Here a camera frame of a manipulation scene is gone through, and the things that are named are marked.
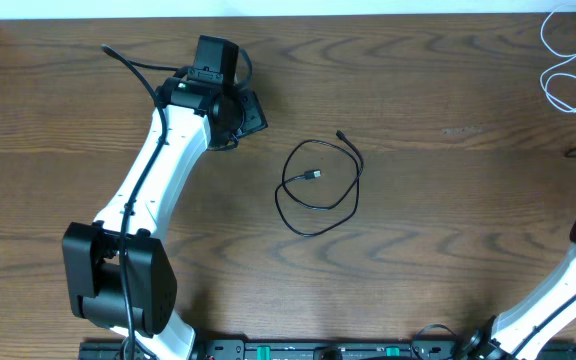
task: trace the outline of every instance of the white wall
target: white wall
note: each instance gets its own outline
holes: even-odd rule
[[[0,0],[0,20],[524,13],[551,11],[562,3],[576,0]]]

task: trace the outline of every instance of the white usb cable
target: white usb cable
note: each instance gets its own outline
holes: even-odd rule
[[[548,43],[546,42],[546,39],[544,39],[544,29],[546,28],[546,23],[548,22],[548,20],[550,19],[551,16],[553,16],[561,8],[566,7],[566,6],[575,6],[575,5],[561,5],[561,6],[557,7],[555,10],[553,10],[553,12],[551,12],[550,15],[548,15],[546,20],[544,20],[544,23],[541,25],[541,41],[544,43],[544,45],[546,45],[548,50],[550,50],[550,52],[553,53],[555,56],[558,56],[560,58],[567,58],[568,60],[565,60],[565,61],[563,61],[563,62],[561,62],[555,66],[552,66],[552,67],[548,68],[548,70],[541,73],[541,76],[539,77],[539,82],[541,83],[541,88],[544,90],[544,93],[546,94],[546,98],[548,99],[548,101],[550,101],[550,103],[555,108],[557,108],[558,110],[561,110],[565,113],[573,113],[574,114],[574,113],[576,113],[576,107],[572,107],[572,106],[566,104],[564,101],[558,99],[556,96],[554,96],[553,94],[548,92],[548,84],[550,83],[550,80],[552,80],[553,78],[555,78],[557,76],[565,76],[565,77],[573,78],[576,80],[576,75],[564,73],[564,72],[558,72],[558,73],[554,73],[554,74],[551,74],[550,76],[548,76],[548,79],[544,83],[544,76],[547,73],[549,73],[550,71],[552,71],[552,70],[554,70],[554,69],[556,69],[562,65],[566,65],[569,62],[576,59],[576,53],[560,54],[560,53],[556,52],[555,50],[553,50],[553,48],[551,48],[550,45],[548,45]]]

